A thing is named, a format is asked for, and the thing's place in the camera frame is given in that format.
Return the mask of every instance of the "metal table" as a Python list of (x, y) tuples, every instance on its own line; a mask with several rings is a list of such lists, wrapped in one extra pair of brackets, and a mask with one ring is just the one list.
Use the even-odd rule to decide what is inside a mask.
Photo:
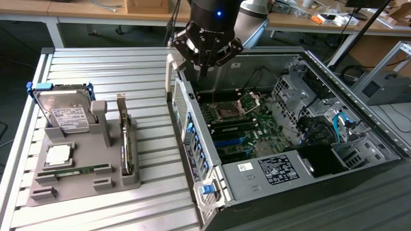
[(96, 99), (107, 100), (107, 119), (119, 117), (116, 94), (127, 94), (128, 112), (138, 120), (142, 187), (26, 206), (47, 123), (28, 98), (0, 186), (0, 230), (199, 230), (164, 98), (166, 56), (174, 49), (43, 51), (34, 82), (91, 82)]

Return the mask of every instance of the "floor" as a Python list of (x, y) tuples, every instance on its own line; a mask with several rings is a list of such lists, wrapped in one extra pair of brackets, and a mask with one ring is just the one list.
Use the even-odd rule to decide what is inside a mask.
[[(98, 35), (88, 35), (86, 25), (60, 24), (67, 47), (159, 47), (163, 44), (164, 27), (123, 26), (123, 35), (115, 32), (116, 25), (94, 25)], [(266, 31), (259, 46), (303, 46), (320, 59), (328, 58), (335, 52), (324, 44), (326, 34), (308, 34), (310, 42), (300, 39), (307, 34), (296, 32), (278, 32), (275, 39)], [(339, 35), (328, 37), (335, 40)], [(18, 130), (20, 115), (27, 99), (26, 84), (32, 80), (35, 66), (43, 47), (52, 47), (52, 40), (43, 23), (0, 21), (0, 122), (8, 125), (8, 130), (0, 140), (0, 145), (12, 140)], [(347, 57), (342, 66), (354, 64), (355, 60)], [(12, 145), (0, 147), (0, 173), (7, 163)]]

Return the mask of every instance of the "warning label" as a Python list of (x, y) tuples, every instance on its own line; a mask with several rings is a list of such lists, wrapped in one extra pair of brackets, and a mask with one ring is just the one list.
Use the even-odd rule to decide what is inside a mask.
[(300, 178), (286, 155), (259, 160), (258, 163), (272, 185)]
[(82, 107), (59, 108), (51, 111), (63, 130), (88, 127), (87, 117)]

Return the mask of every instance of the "hard drive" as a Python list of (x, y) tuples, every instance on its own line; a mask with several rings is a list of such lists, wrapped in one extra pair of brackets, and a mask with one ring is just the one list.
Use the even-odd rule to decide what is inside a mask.
[(28, 91), (44, 113), (50, 126), (60, 127), (64, 133), (90, 131), (88, 125), (98, 120), (91, 113), (91, 101), (95, 100), (92, 85), (52, 85), (39, 83)]

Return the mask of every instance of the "black pole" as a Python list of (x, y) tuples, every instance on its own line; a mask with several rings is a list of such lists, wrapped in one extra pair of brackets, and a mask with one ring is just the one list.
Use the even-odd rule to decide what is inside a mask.
[(386, 3), (382, 5), (382, 7), (379, 7), (378, 11), (375, 12), (375, 14), (372, 15), (372, 17), (370, 18), (367, 24), (364, 25), (363, 29), (360, 30), (359, 34), (355, 36), (351, 44), (348, 45), (347, 49), (344, 50), (344, 52), (342, 53), (339, 59), (336, 60), (335, 64), (331, 65), (328, 68), (331, 71), (335, 71), (336, 67), (339, 66), (340, 62), (343, 61), (344, 57), (347, 56), (347, 54), (350, 53), (351, 49), (354, 48), (356, 42), (359, 41), (360, 37), (363, 36), (363, 34), (366, 33), (366, 31), (368, 30), (371, 24), (374, 23), (374, 21), (376, 20), (376, 18), (379, 17), (379, 14), (384, 11), (386, 7), (388, 6), (388, 3), (391, 2), (391, 0), (387, 0)]

